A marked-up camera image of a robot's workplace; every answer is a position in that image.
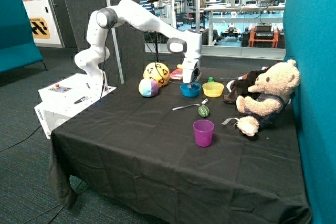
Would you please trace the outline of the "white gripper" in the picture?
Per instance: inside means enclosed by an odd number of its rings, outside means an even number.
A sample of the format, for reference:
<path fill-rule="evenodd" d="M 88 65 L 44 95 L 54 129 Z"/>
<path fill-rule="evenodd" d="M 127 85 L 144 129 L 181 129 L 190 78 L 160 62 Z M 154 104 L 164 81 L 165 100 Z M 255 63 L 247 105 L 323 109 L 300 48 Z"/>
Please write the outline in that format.
<path fill-rule="evenodd" d="M 188 83 L 187 87 L 189 89 L 193 87 L 197 88 L 197 81 L 201 77 L 201 70 L 200 70 L 200 60 L 199 59 L 191 59 L 191 58 L 184 58 L 182 66 L 183 66 L 183 72 L 182 72 L 182 80 L 184 83 Z"/>

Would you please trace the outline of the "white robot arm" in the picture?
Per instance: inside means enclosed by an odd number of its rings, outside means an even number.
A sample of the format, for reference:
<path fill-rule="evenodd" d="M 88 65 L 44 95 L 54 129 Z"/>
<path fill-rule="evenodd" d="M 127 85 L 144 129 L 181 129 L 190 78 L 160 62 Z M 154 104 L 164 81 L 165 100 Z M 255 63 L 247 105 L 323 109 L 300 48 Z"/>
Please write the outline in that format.
<path fill-rule="evenodd" d="M 94 92 L 106 88 L 107 78 L 98 64 L 109 58 L 106 47 L 108 32 L 111 28 L 124 23 L 140 31 L 155 31 L 168 38 L 167 48 L 172 54 L 184 55 L 182 81 L 191 83 L 201 76 L 202 33 L 195 29 L 178 30 L 164 22 L 144 7 L 132 0 L 121 0 L 118 5 L 94 11 L 89 19 L 87 42 L 90 44 L 75 55 L 76 65 L 89 77 L 89 87 Z"/>

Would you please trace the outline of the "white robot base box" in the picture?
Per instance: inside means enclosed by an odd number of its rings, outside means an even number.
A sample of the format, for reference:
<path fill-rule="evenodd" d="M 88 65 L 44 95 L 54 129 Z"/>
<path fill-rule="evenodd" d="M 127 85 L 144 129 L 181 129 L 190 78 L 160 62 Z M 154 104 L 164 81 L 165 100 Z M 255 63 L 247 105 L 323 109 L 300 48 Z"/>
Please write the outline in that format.
<path fill-rule="evenodd" d="M 34 107 L 45 136 L 50 139 L 51 132 L 76 116 L 101 98 L 114 91 L 116 87 L 92 82 L 87 74 L 76 73 L 38 90 L 41 103 Z M 82 97 L 88 100 L 79 104 L 74 102 Z"/>

